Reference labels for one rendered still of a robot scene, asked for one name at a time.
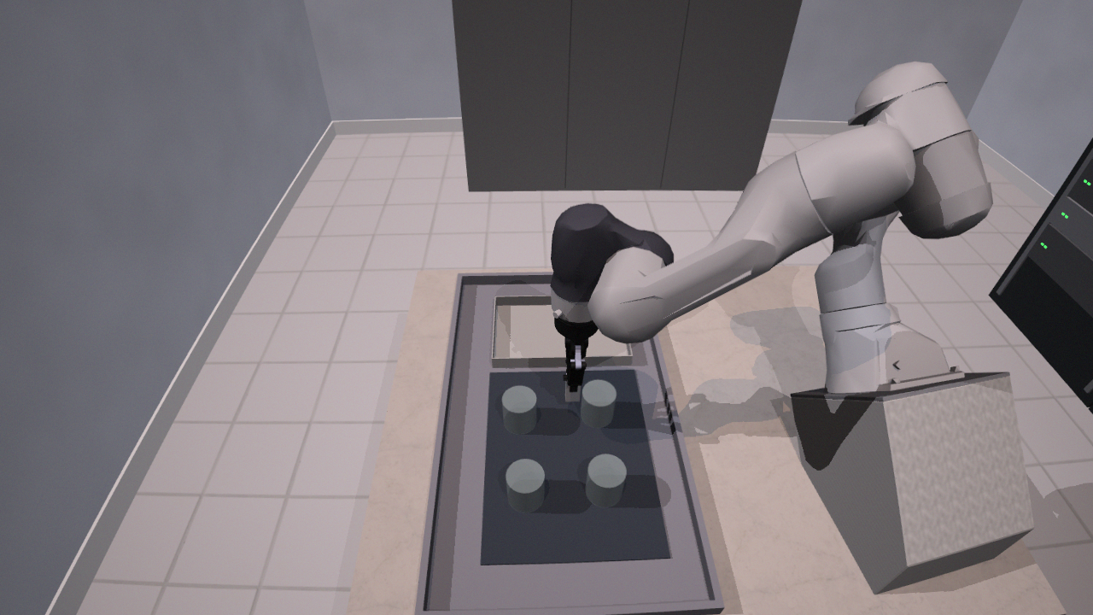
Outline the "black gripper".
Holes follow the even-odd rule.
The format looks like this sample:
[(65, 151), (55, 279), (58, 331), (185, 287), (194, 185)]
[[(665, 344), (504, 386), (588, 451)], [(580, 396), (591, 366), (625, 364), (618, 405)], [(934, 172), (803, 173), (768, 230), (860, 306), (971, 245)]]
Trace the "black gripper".
[(588, 338), (596, 334), (599, 328), (593, 323), (593, 320), (575, 323), (561, 318), (554, 318), (554, 326), (561, 332), (561, 335), (565, 338), (565, 363), (567, 365), (566, 375), (564, 375), (564, 380), (566, 380), (565, 401), (579, 401), (581, 386), (578, 385), (581, 385), (581, 380), (584, 380), (584, 371), (587, 366), (584, 357), (586, 357), (588, 348)]

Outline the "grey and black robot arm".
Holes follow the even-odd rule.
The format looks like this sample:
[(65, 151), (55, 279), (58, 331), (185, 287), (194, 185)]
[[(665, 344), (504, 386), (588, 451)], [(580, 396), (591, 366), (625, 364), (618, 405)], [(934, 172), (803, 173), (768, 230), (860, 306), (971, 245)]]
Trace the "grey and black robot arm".
[(815, 272), (824, 392), (964, 378), (939, 343), (900, 323), (898, 308), (885, 304), (880, 262), (898, 213), (912, 234), (940, 240), (971, 230), (994, 205), (979, 137), (947, 83), (931, 63), (889, 67), (855, 102), (848, 126), (867, 127), (769, 164), (714, 240), (675, 262), (661, 235), (625, 225), (604, 205), (571, 206), (552, 233), (554, 318), (593, 320), (606, 338), (643, 343), (833, 235), (833, 252)]

